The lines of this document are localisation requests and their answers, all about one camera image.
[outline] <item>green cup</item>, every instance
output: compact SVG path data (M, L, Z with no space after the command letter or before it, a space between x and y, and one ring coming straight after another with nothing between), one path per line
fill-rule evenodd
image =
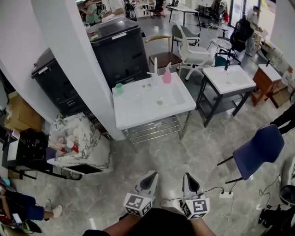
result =
M116 91L117 91L118 94L122 94L123 93L123 84L117 83L116 86L115 86L115 88L116 88Z

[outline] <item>green shirt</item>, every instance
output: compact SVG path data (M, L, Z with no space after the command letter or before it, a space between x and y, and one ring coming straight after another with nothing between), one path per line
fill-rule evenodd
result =
M91 15L86 14L86 23L93 24L100 22L100 19L96 13L97 6L96 4L91 4L88 8L88 12L92 12Z

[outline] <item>pink spray bottle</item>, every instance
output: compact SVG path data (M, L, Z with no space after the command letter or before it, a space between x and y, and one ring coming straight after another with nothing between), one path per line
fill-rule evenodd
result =
M164 83L171 83L171 72L170 72L169 68L171 68L171 62L168 64L168 66L165 69L165 73L163 75L163 82Z

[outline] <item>blue chair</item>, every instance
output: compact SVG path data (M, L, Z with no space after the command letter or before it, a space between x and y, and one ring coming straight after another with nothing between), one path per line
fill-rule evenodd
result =
M228 159L217 164L221 165L235 159L241 178L228 181L233 183L247 180L264 162L273 163L277 160L285 142L276 125L271 124L256 131L254 137L233 152Z

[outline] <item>marble floor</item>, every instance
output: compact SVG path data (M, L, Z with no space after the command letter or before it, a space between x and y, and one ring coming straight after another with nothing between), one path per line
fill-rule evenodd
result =
M177 12L172 17L173 20L182 19L182 15ZM140 18L138 23L148 36L157 34L160 30L160 34L169 34L172 22L168 21L168 17L161 20ZM198 31L194 25L196 17L188 15L186 22L192 30ZM201 46L207 47L209 43L207 30L202 29ZM212 46L211 50L214 53L216 48ZM242 67L250 76L253 76L257 69L254 62L256 59L243 59ZM184 78L186 73L187 71L183 70L181 77ZM191 84L197 90L199 82L199 78L192 75L186 85L189 87ZM198 176L204 182L205 189L223 186L229 191L232 184L224 183L239 177L236 165L234 161L219 167L216 164L231 156L259 127L269 124L288 107L289 104L286 103L276 109L270 101L253 107L251 100L248 100L235 117L232 117L230 112L220 113L212 118L207 128L204 128L199 113L193 111L182 141L177 134L172 134L139 143L136 144L137 154L126 141L114 142L114 172L84 176L80 181L38 173L37 180L25 178L15 181L15 184L19 192L35 197L40 206L45 205L47 199L51 199L54 205L63 205L64 212L60 218L37 222L44 231L43 235L81 236L85 230L92 228L91 221L100 230L117 222L124 214L123 200L126 193L134 187L136 179L148 170L159 172L159 187L156 193L159 202L182 196L182 177L186 172ZM180 115L182 123L185 117L186 114ZM284 159L294 155L295 131L288 133L284 140L285 146L277 162L263 164L253 175L253 179L238 182L233 189L234 199L220 199L219 189L207 193L211 209L204 220L216 235L258 236L265 230L257 224L257 220L268 197L260 197L259 189L271 184L280 172ZM278 188L275 184L270 188L270 204L273 206L280 203Z

